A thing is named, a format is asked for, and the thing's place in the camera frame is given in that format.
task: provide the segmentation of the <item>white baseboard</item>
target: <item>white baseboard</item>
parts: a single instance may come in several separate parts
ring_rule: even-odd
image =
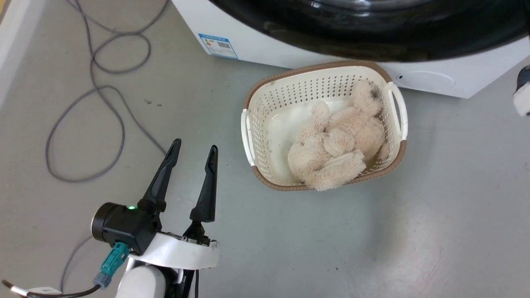
[[[39,24],[45,0],[13,0],[0,24],[0,108]]]

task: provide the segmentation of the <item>brown basket rim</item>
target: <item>brown basket rim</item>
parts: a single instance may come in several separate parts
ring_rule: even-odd
[[[317,64],[317,65],[312,65],[312,66],[292,69],[290,71],[286,71],[286,72],[283,72],[283,73],[280,73],[280,74],[276,74],[276,75],[272,75],[272,76],[269,76],[267,78],[262,79],[256,85],[254,85],[252,87],[252,89],[250,89],[250,91],[247,93],[246,98],[245,98],[245,102],[243,103],[243,109],[248,109],[249,104],[250,104],[250,100],[251,100],[252,96],[254,95],[254,93],[260,87],[262,87],[265,84],[268,84],[270,82],[279,80],[281,78],[286,78],[286,77],[290,77],[290,76],[294,76],[294,75],[298,75],[298,74],[308,73],[308,72],[312,72],[312,71],[319,71],[319,70],[328,69],[328,68],[345,67],[345,66],[365,66],[365,67],[369,67],[369,68],[377,71],[385,79],[385,81],[387,83],[392,81],[392,79],[390,78],[389,74],[384,69],[382,69],[379,65],[375,64],[374,62],[370,62],[370,61],[349,60],[349,61],[339,61],[339,62],[330,62],[330,63]],[[403,156],[405,155],[406,148],[407,148],[407,141],[406,140],[401,141],[400,147],[399,147],[399,151],[397,152],[397,156],[392,161],[392,163],[390,165],[388,165],[386,168],[384,168],[384,169],[382,169],[380,171],[377,171],[377,172],[374,172],[374,173],[370,173],[370,174],[367,174],[367,175],[364,175],[364,176],[359,176],[359,177],[351,180],[347,184],[349,185],[349,184],[353,184],[353,183],[358,183],[358,182],[362,182],[362,181],[366,181],[366,180],[375,179],[375,178],[384,176],[384,175],[392,172],[398,166],[398,164],[401,162],[401,160],[403,159]],[[254,175],[256,175],[257,179],[260,180],[263,184],[265,184],[266,186],[268,186],[268,187],[270,187],[272,189],[275,189],[275,190],[279,190],[279,191],[313,190],[312,188],[309,188],[309,187],[307,187],[305,185],[281,186],[281,185],[274,184],[274,183],[270,182],[269,180],[267,180],[261,174],[261,172],[258,169],[258,167],[255,166],[255,165],[252,166],[252,172],[254,172]]]

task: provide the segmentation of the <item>gray cable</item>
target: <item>gray cable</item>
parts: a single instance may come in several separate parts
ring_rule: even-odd
[[[129,108],[129,105],[127,104],[127,101],[125,100],[125,98],[123,97],[123,94],[114,86],[112,85],[104,85],[104,86],[98,86],[96,81],[95,81],[95,76],[94,76],[94,65],[99,68],[101,71],[103,72],[106,72],[106,73],[109,73],[109,74],[124,74],[124,73],[129,73],[129,72],[132,72],[132,71],[135,71],[137,69],[139,69],[140,67],[142,67],[146,62],[147,60],[149,59],[149,57],[151,56],[151,43],[149,41],[149,39],[147,39],[147,37],[145,37],[142,33],[147,30],[149,27],[151,27],[156,21],[158,21],[158,19],[160,18],[160,16],[162,16],[162,13],[164,12],[165,8],[167,7],[167,4],[169,3],[169,0],[165,0],[164,2],[164,6],[162,7],[162,9],[160,10],[160,12],[147,24],[145,25],[144,27],[142,27],[141,29],[139,30],[136,30],[136,31],[130,31],[130,32],[121,32],[121,31],[117,31],[117,30],[114,30],[114,29],[110,29],[109,27],[101,24],[100,22],[96,21],[94,18],[90,17],[89,15],[87,15],[86,13],[83,12],[83,9],[81,8],[81,4],[79,3],[78,0],[74,0],[74,3],[72,3],[70,0],[65,0],[71,7],[73,7],[75,10],[78,11],[78,13],[81,15],[81,17],[83,18],[83,22],[85,24],[85,31],[86,31],[86,37],[87,37],[87,41],[88,41],[88,47],[89,47],[89,52],[90,52],[90,79],[92,81],[92,86],[94,87],[92,90],[89,90],[87,92],[85,92],[84,94],[82,94],[80,97],[78,97],[76,100],[74,100],[74,102],[72,104],[70,104],[68,106],[68,108],[66,108],[66,110],[61,114],[61,116],[57,119],[57,121],[55,122],[55,124],[53,125],[53,128],[51,129],[49,135],[48,135],[48,139],[46,140],[46,148],[45,148],[45,159],[46,159],[46,168],[48,169],[48,172],[55,178],[61,180],[61,181],[64,181],[64,182],[70,182],[70,183],[80,183],[80,182],[87,182],[87,181],[90,181],[90,180],[93,180],[93,179],[96,179],[104,174],[106,174],[110,169],[112,169],[112,167],[116,164],[116,162],[118,162],[118,159],[120,158],[121,156],[121,153],[123,151],[123,146],[125,144],[125,126],[123,125],[123,119],[121,118],[121,116],[118,114],[118,111],[116,110],[116,108],[110,103],[109,99],[107,97],[105,97],[105,95],[103,95],[103,93],[101,92],[102,89],[105,89],[105,88],[109,88],[109,89],[112,89],[114,91],[116,91],[116,93],[120,96],[120,99],[121,99],[121,102],[123,103],[123,105],[125,106],[125,108],[127,109],[127,112],[129,113],[129,115],[131,116],[131,118],[133,119],[134,123],[136,124],[136,126],[142,131],[142,133],[163,153],[165,154],[166,153],[166,150],[164,150],[164,148],[151,136],[150,133],[148,133],[145,128],[143,128],[143,126],[138,122],[138,120],[136,120],[136,117],[133,115],[133,112],[131,111],[131,109]],[[88,23],[88,20],[94,22],[94,24],[98,25],[99,27],[113,33],[114,35],[112,37],[110,37],[109,39],[105,40],[104,42],[102,42],[97,48],[96,50],[93,49],[93,46],[92,46],[92,38],[90,36],[90,28],[89,28],[89,23]],[[119,69],[119,70],[113,70],[113,69],[108,69],[106,67],[103,67],[101,66],[101,64],[98,63],[98,61],[96,60],[96,55],[106,46],[108,45],[109,43],[111,43],[112,41],[118,39],[118,38],[121,38],[121,37],[125,37],[125,36],[135,36],[135,37],[140,37],[141,39],[143,39],[146,43],[147,43],[147,54],[145,56],[145,58],[139,63],[137,64],[136,66],[133,66],[131,68],[128,68],[128,69]],[[61,176],[59,175],[58,173],[54,172],[51,168],[51,165],[50,165],[50,143],[51,143],[51,139],[53,138],[54,136],[54,133],[55,133],[55,130],[57,129],[57,126],[61,123],[61,121],[66,117],[66,115],[71,111],[71,109],[76,105],[78,104],[81,100],[83,100],[84,98],[86,98],[87,96],[91,95],[92,93],[96,92],[99,97],[101,98],[101,100],[105,103],[105,105],[107,105],[107,107],[112,111],[112,113],[116,116],[119,124],[120,124],[120,127],[121,127],[121,142],[120,142],[120,147],[118,148],[118,153],[116,154],[116,157],[114,157],[114,160],[107,166],[105,167],[103,170],[97,172],[96,174],[93,174],[91,176],[88,176],[88,177],[85,177],[85,178],[81,178],[81,179],[71,179],[71,178],[66,178],[64,176]]]

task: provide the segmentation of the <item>washing machine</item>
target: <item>washing machine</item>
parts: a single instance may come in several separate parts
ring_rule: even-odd
[[[208,55],[298,68],[376,61],[470,98],[530,55],[527,0],[172,0]]]

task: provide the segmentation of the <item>basket bottom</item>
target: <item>basket bottom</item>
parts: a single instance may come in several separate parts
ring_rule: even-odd
[[[331,112],[343,109],[346,106],[343,97],[323,99],[328,104]],[[302,183],[291,174],[287,163],[287,154],[294,142],[302,124],[311,115],[316,104],[315,101],[292,104],[280,108],[277,114],[271,117],[268,125],[269,136],[267,148],[270,152],[270,167],[273,179],[271,182],[281,186],[295,186]]]

